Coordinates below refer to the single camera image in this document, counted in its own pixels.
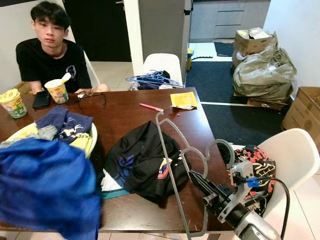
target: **dark wooden table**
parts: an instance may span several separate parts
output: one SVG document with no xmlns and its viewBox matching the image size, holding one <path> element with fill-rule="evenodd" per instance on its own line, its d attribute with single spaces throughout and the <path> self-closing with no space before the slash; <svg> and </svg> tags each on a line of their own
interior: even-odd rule
<svg viewBox="0 0 320 240">
<path fill-rule="evenodd" d="M 170 94 L 194 92 L 199 103 L 197 109 L 181 110 L 171 107 Z M 96 146 L 91 154 L 91 161 L 99 166 L 109 149 L 126 133 L 149 120 L 155 122 L 155 110 L 142 107 L 139 103 L 164 109 L 164 118 L 172 120 L 185 135 L 191 146 L 205 152 L 208 143 L 214 140 L 208 120 L 200 104 L 198 94 L 193 87 L 115 91 L 104 93 L 106 105 L 103 106 L 101 96 L 83 99 L 80 106 L 75 94 L 70 94 L 70 100 L 61 106 L 70 112 L 93 117 L 98 132 Z M 28 114 L 19 119 L 13 119 L 0 107 L 0 141 L 6 140 L 16 131 L 43 117 L 50 109 L 57 106 L 54 102 L 49 107 L 34 110 L 34 96 L 23 95 L 23 102 Z M 168 124 L 161 126 L 163 132 L 174 138 L 184 148 L 183 141 L 176 131 Z M 208 179 L 215 184 L 229 183 L 222 157 L 217 146 L 212 147 L 211 160 L 208 162 Z M 192 164 L 192 169 L 202 172 L 203 166 L 199 157 L 191 153 L 186 155 Z M 180 192 L 184 212 L 189 222 L 190 231 L 200 231 L 203 225 L 203 198 L 191 182 L 188 182 Z M 26 231 L 11 225 L 0 223 L 1 231 Z M 221 224 L 216 216 L 209 216 L 207 231 L 229 231 L 231 227 Z M 102 203 L 100 232 L 144 232 L 144 233 L 183 233 L 185 232 L 175 195 L 167 199 L 166 204 L 158 206 L 137 194 L 129 194 L 117 198 L 106 199 Z"/>
</svg>

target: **black t-shirt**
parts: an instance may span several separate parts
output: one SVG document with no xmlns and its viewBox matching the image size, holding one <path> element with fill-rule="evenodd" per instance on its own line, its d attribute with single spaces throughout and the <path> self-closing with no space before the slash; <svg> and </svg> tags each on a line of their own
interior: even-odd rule
<svg viewBox="0 0 320 240">
<path fill-rule="evenodd" d="M 67 50 L 59 59 L 46 54 L 37 38 L 20 42 L 15 51 L 21 80 L 40 81 L 44 87 L 46 82 L 61 79 L 66 73 L 70 73 L 71 78 L 65 83 L 68 93 L 74 93 L 78 89 L 90 89 L 92 86 L 84 50 L 75 42 L 66 39 L 63 41 L 67 43 Z"/>
</svg>

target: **black phone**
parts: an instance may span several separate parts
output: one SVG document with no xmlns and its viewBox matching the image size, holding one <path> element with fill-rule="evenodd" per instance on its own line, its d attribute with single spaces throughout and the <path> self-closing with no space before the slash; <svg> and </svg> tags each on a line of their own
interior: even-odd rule
<svg viewBox="0 0 320 240">
<path fill-rule="evenodd" d="M 39 91 L 35 95 L 33 102 L 34 109 L 48 107 L 51 103 L 51 95 L 48 91 Z"/>
</svg>

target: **chair backrest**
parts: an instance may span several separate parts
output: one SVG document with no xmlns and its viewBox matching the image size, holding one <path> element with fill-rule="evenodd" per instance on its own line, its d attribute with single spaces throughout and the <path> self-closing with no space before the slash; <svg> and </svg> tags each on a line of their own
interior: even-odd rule
<svg viewBox="0 0 320 240">
<path fill-rule="evenodd" d="M 320 166 L 320 157 L 316 144 L 309 133 L 300 128 L 293 128 L 265 140 L 259 146 L 276 165 L 276 178 L 288 187 L 295 189 L 312 175 Z M 275 183 L 272 197 L 266 206 L 263 217 L 285 197 L 285 191 Z"/>
<path fill-rule="evenodd" d="M 93 67 L 89 61 L 89 58 L 87 57 L 87 54 L 84 51 L 83 51 L 83 53 L 84 53 L 85 65 L 86 65 L 86 69 L 89 74 L 91 85 L 92 85 L 92 87 L 98 86 L 100 84 L 100 81 L 95 73 L 95 70 L 93 69 Z"/>
<path fill-rule="evenodd" d="M 170 74 L 170 79 L 182 85 L 182 75 L 179 58 L 169 53 L 153 53 L 146 57 L 142 74 L 148 74 L 150 71 L 166 70 Z"/>
</svg>

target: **man's hair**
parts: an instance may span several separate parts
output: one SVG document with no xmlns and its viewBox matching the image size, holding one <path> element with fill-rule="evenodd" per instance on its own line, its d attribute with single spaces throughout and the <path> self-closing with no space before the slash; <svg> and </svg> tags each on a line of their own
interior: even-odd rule
<svg viewBox="0 0 320 240">
<path fill-rule="evenodd" d="M 58 4 L 42 1 L 31 9 L 31 18 L 33 21 L 45 21 L 46 18 L 57 26 L 66 30 L 70 26 L 70 18 L 66 11 Z"/>
</svg>

